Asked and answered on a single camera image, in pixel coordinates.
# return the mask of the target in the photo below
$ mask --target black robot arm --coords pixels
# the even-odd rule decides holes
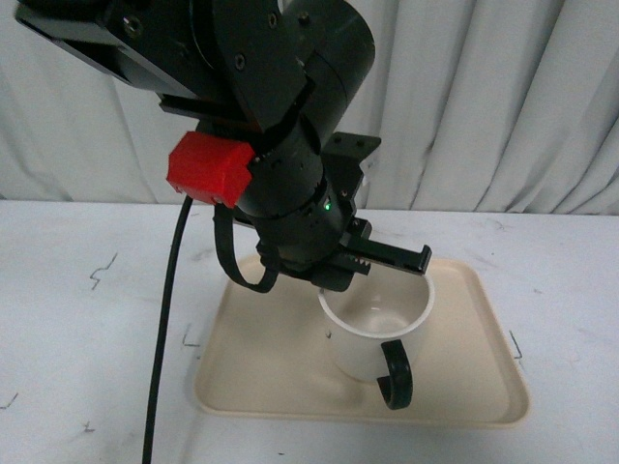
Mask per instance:
[[[265,292],[282,273],[343,291],[369,261],[426,271],[428,246],[373,242],[355,217],[359,164],[380,139],[334,133],[374,59],[368,26],[343,0],[295,0],[283,13],[276,0],[20,0],[15,17],[156,92],[163,110],[199,120],[208,140],[251,147],[233,202],[207,195],[218,203],[218,257],[233,280]],[[258,233],[258,284],[238,272],[232,220]]]

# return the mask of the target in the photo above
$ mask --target red 3d-printed part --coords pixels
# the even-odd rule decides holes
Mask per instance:
[[[233,208],[251,182],[254,155],[247,142],[187,132],[170,153],[167,181],[195,200]]]

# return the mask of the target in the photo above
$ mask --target curtain fold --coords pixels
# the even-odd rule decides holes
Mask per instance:
[[[339,129],[383,139],[359,206],[619,215],[619,2],[350,3],[376,60]],[[179,202],[167,155],[195,121],[14,7],[0,3],[0,198]]]

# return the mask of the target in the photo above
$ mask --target beige tray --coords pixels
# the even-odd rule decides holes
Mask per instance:
[[[241,271],[257,281],[257,257]],[[434,259],[436,302],[413,364],[411,406],[391,411],[376,384],[331,361],[317,289],[281,275],[259,295],[230,282],[195,378],[209,413],[237,417],[503,427],[527,413],[527,389],[477,274]]]

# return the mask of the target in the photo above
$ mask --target white tabletop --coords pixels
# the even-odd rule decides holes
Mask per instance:
[[[0,202],[2,464],[140,461],[178,212]],[[202,412],[193,375],[227,283],[211,216],[192,209],[181,248],[154,462],[619,462],[619,217],[360,212],[374,240],[472,266],[514,334],[531,412],[469,430]],[[237,228],[239,258],[255,237]]]

